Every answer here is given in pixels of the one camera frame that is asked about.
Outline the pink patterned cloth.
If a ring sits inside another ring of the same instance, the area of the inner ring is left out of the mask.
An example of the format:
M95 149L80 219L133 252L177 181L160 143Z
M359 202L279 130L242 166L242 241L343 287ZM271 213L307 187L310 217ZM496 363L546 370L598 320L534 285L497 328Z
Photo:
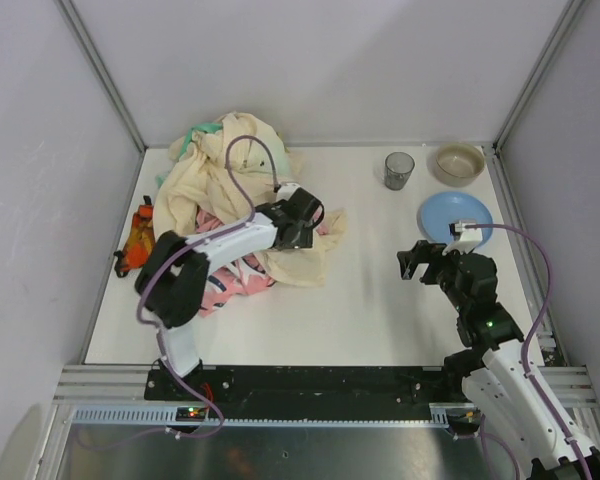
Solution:
M294 287L323 285L326 254L339 241L339 233L334 228L335 215L328 213L318 220L309 249L265 250L243 256L211 273L198 315L207 317L236 296L256 295L276 283Z

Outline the cream yellow cloth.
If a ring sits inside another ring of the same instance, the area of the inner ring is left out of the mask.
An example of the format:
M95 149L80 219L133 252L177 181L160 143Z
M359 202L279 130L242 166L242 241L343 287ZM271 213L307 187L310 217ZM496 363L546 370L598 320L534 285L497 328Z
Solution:
M226 148L224 169L203 165L200 160L173 162L174 167L164 179L155 200L153 226L156 235L174 231L185 236L233 223L246 216L252 206L273 201L276 183L299 180L304 159L301 155L290 152L286 146L294 166L291 178L283 177L279 180L276 170L271 174L234 174L229 161L230 149L242 139L258 142L271 155L257 137L243 135L232 140ZM334 228L339 233L339 241L331 249L333 250L346 232L347 218L343 210L328 213L337 217Z

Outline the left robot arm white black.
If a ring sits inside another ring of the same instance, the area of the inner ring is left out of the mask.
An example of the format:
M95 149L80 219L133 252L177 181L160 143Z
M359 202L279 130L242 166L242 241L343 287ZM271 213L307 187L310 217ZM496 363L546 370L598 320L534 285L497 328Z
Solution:
M313 246L324 219L323 203L297 184L276 190L276 201L253 206L233 223L202 234L162 234L135 280L137 321L156 330L160 358L185 377L201 363L192 319L201 310L208 278L218 269L257 252Z

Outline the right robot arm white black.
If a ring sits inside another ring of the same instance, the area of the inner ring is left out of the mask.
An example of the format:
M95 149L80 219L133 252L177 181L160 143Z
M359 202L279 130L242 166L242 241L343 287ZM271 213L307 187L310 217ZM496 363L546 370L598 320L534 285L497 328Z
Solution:
M526 479L600 479L600 448L560 404L528 358L526 336L497 299L495 262L478 253L417 242L397 254L403 279L418 266L457 313L464 350L444 360L453 385L473 403L509 449Z

